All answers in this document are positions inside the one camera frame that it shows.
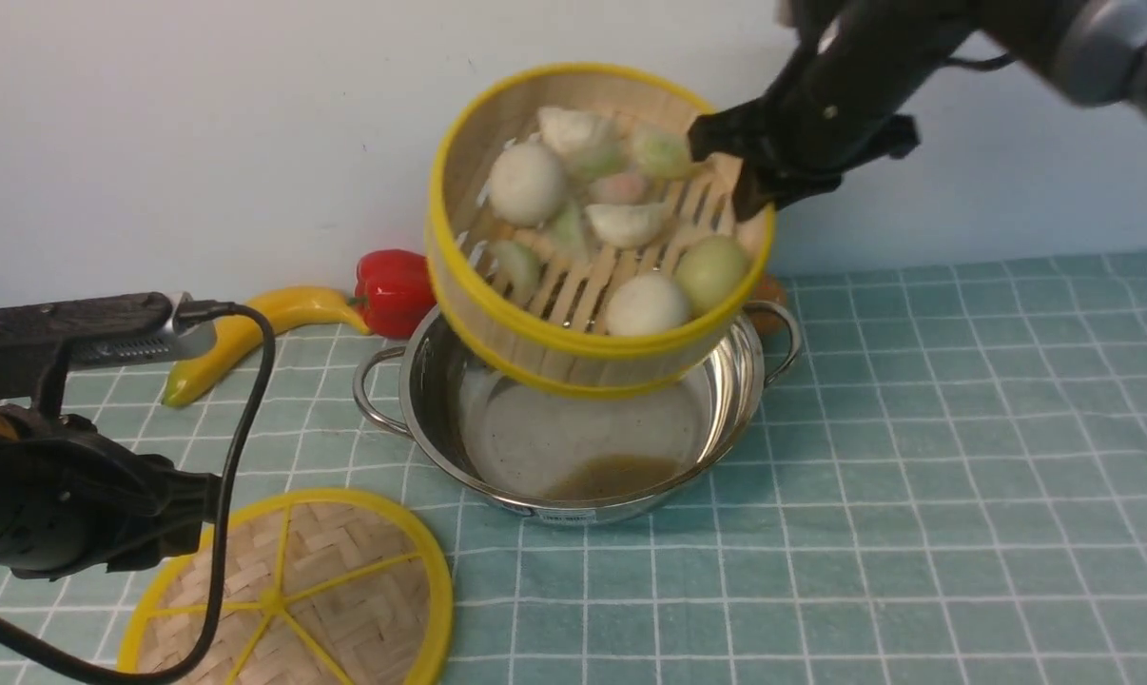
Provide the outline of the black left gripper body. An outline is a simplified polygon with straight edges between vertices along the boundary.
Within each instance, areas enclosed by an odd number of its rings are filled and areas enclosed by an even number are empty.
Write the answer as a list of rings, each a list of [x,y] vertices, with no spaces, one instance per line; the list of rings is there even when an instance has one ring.
[[[147,571],[197,551],[221,478],[134,454],[86,418],[0,407],[0,565],[18,579]]]

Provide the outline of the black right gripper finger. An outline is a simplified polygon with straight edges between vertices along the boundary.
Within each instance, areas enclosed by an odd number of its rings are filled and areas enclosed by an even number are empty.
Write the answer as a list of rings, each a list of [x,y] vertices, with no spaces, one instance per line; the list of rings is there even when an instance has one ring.
[[[750,221],[766,208],[786,207],[813,199],[822,192],[822,173],[790,159],[743,159],[731,192],[738,221]]]
[[[774,146],[768,138],[768,115],[764,100],[751,100],[725,111],[700,114],[688,129],[690,159],[703,162],[712,153],[752,162],[774,164]]]

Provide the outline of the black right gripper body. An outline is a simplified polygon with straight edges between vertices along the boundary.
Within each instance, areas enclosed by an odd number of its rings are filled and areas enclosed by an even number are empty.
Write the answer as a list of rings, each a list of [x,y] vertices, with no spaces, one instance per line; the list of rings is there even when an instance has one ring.
[[[916,146],[891,122],[972,34],[965,1],[783,1],[798,31],[759,100],[765,190],[833,190],[849,170]]]

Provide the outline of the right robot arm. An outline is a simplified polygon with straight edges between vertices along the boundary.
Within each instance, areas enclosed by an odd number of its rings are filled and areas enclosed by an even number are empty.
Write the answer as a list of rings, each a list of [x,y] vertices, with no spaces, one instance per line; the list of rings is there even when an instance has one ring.
[[[1147,1],[799,1],[794,21],[777,81],[727,114],[739,220],[904,159],[921,135],[903,107],[947,67],[1021,64],[1072,106],[1147,118]]]

